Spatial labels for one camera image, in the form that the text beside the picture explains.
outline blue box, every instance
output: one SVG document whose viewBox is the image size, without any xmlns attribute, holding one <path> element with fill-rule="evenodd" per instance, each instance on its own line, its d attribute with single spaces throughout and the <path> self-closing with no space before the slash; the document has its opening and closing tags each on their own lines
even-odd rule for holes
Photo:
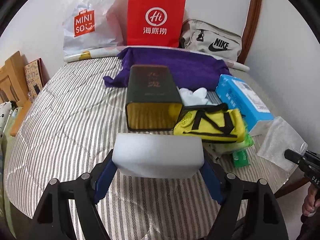
<svg viewBox="0 0 320 240">
<path fill-rule="evenodd" d="M 248 124 L 251 136 L 260 135 L 268 129 L 268 123 L 274 119 L 269 109 L 240 78 L 222 74 L 216 88 L 216 94 L 229 109 L 238 108 Z"/>
</svg>

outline purple towel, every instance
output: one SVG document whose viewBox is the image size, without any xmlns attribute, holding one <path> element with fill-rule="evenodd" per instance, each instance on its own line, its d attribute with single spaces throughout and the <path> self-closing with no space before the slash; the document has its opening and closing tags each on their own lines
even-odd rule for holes
<svg viewBox="0 0 320 240">
<path fill-rule="evenodd" d="M 179 88 L 214 91 L 221 74 L 230 75 L 223 60 L 207 55 L 173 49 L 126 48 L 118 54 L 123 69 L 112 79 L 103 77 L 106 87 L 128 87 L 130 68 L 134 64 L 165 65 Z"/>
</svg>

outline yellow bag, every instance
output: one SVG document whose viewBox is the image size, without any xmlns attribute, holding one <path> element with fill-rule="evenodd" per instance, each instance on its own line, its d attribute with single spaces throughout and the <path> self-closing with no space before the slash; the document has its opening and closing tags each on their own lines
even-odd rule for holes
<svg viewBox="0 0 320 240">
<path fill-rule="evenodd" d="M 239 109 L 225 103 L 212 108 L 192 110 L 176 124 L 174 135 L 200 136 L 210 143 L 243 142 L 246 132 Z"/>
</svg>

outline striped quilt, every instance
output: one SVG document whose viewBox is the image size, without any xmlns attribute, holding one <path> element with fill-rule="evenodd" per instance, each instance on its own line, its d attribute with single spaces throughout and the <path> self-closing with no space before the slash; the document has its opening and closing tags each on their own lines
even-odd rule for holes
<svg viewBox="0 0 320 240">
<path fill-rule="evenodd" d="M 126 89 L 106 88 L 102 79 L 120 70 L 116 57 L 67 63 L 32 105 L 4 171 L 10 201 L 28 217 L 50 179 L 68 181 L 90 172 L 113 148 L 116 134 L 128 132 Z M 260 137 L 254 140 L 247 150 L 250 166 L 235 169 L 229 156 L 218 163 L 243 180 L 265 178 L 275 192 L 289 174 L 257 157 L 262 142 Z M 245 208 L 243 201 L 239 217 Z M 208 234 L 219 205 L 199 172 L 178 180 L 129 177 L 118 171 L 97 209 L 111 239 L 198 239 Z M 74 201 L 70 211 L 77 239 L 84 239 Z"/>
</svg>

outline zipper pull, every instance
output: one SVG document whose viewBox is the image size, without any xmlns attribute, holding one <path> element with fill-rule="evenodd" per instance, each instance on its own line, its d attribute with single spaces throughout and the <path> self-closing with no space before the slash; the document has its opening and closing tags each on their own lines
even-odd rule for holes
<svg viewBox="0 0 320 240">
<path fill-rule="evenodd" d="M 203 32 L 204 32 L 204 30 L 200 30 L 200 34 L 196 38 L 197 41 L 203 41 Z"/>
</svg>

